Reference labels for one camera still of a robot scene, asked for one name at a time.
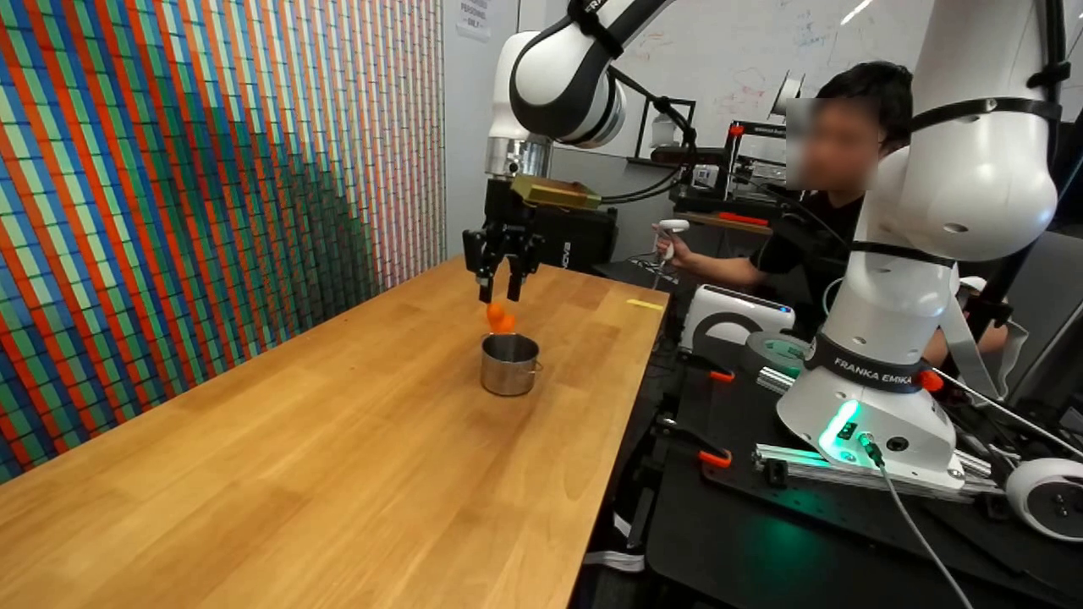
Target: metal cup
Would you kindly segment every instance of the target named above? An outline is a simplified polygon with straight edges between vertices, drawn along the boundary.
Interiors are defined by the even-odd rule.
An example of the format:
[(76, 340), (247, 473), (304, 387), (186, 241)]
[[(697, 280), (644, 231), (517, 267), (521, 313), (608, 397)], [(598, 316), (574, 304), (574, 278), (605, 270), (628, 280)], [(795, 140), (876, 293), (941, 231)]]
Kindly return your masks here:
[(494, 397), (524, 397), (536, 387), (538, 342), (524, 335), (492, 335), (479, 342), (479, 387)]

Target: dark hair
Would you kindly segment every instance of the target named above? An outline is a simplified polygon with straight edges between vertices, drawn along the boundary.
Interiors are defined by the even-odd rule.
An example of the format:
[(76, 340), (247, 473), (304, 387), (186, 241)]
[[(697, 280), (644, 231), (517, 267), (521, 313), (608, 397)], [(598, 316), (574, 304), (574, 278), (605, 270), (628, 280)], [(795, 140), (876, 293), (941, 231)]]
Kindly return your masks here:
[(913, 115), (909, 82), (913, 75), (903, 64), (865, 62), (827, 82), (821, 90), (881, 90), (883, 144), (892, 148), (892, 144), (909, 144), (909, 115)]

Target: black table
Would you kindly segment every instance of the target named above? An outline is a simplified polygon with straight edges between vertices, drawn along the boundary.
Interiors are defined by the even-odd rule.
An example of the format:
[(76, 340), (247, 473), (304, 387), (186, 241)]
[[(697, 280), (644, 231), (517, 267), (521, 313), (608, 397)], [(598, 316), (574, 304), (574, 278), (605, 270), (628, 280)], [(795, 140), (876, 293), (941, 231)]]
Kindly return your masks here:
[[(675, 423), (733, 455), (715, 478), (695, 447), (666, 439), (666, 466), (646, 532), (646, 565), (726, 605), (957, 605), (886, 493), (792, 481), (769, 485), (752, 447), (777, 432), (753, 387), (758, 360), (733, 361), (739, 384), (705, 369), (679, 384)], [(1083, 548), (1031, 536), (1013, 516), (906, 496), (913, 520), (979, 609), (1083, 605)]]

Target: colorful wall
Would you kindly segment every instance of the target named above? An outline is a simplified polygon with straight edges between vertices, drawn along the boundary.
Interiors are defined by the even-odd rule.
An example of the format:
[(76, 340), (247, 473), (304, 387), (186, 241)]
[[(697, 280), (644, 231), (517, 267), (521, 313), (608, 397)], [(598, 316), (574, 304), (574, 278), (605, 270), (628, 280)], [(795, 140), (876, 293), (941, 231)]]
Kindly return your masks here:
[(0, 0), (0, 481), (439, 258), (439, 0)]

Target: person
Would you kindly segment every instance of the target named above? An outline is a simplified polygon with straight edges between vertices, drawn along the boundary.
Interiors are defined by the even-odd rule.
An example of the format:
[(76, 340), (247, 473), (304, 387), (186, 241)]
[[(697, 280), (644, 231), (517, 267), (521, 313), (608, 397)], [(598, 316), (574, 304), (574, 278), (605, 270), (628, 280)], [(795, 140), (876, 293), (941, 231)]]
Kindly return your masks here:
[[(865, 62), (830, 78), (821, 90), (876, 90), (881, 95), (881, 156), (909, 144), (909, 95), (913, 75), (903, 64)], [(802, 270), (809, 293), (787, 300), (795, 307), (792, 335), (812, 340), (827, 320), (827, 304), (847, 274), (847, 258), (859, 217), (859, 194), (804, 194), (795, 207), (785, 207), (772, 220), (772, 237), (752, 258), (712, 258), (691, 249), (679, 237), (666, 237), (672, 246), (672, 264), (707, 284), (724, 284), (739, 291), (769, 291), (776, 274)], [(981, 353), (1000, 347), (1006, 333), (990, 327), (981, 335)], [(946, 360), (946, 342), (929, 340), (927, 361)]]

